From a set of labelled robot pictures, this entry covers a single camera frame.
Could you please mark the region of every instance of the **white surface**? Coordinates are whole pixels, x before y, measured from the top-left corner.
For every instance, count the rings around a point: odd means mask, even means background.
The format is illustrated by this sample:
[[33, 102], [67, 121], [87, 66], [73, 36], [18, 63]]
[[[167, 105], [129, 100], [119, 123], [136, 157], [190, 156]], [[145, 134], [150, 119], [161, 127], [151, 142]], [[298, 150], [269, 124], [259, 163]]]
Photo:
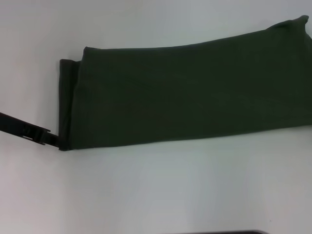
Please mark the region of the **white surface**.
[[[84, 46], [184, 45], [301, 15], [311, 1], [2, 0], [0, 111], [56, 133], [58, 60]], [[0, 133], [0, 233], [312, 233], [311, 142], [307, 127], [62, 153]]]

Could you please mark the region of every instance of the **dark green fabric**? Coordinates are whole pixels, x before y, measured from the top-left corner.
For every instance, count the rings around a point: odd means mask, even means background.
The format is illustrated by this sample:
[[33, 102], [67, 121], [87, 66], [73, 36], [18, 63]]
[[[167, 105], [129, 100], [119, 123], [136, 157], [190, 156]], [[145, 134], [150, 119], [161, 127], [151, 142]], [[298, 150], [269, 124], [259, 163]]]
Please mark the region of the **dark green fabric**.
[[307, 16], [200, 44], [84, 49], [61, 60], [63, 150], [312, 124]]

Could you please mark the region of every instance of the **green cloth bag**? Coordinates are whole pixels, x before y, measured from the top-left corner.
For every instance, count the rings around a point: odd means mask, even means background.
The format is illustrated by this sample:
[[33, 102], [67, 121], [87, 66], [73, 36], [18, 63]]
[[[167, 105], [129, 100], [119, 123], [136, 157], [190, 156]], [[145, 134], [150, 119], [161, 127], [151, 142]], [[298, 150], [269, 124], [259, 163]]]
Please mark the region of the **green cloth bag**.
[[311, 125], [308, 18], [194, 45], [86, 47], [81, 61], [62, 59], [60, 149]]

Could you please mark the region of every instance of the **white background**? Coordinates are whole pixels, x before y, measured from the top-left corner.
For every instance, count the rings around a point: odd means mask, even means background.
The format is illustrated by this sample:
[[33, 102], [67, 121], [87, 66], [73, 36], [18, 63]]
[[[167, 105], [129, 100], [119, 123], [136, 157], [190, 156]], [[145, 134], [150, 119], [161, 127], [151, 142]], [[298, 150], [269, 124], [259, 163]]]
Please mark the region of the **white background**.
[[[58, 61], [265, 29], [310, 0], [1, 0], [0, 112], [57, 133]], [[312, 23], [307, 24], [312, 32]], [[312, 128], [59, 152], [0, 133], [1, 234], [312, 233]]]

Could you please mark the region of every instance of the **folded fabric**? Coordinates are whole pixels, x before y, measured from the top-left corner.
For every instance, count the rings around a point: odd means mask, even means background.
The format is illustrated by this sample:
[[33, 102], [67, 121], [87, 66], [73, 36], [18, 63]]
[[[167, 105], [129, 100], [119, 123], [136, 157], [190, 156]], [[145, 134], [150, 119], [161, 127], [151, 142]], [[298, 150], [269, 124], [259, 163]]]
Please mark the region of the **folded fabric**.
[[308, 16], [200, 44], [86, 47], [62, 59], [61, 150], [222, 137], [312, 124]]

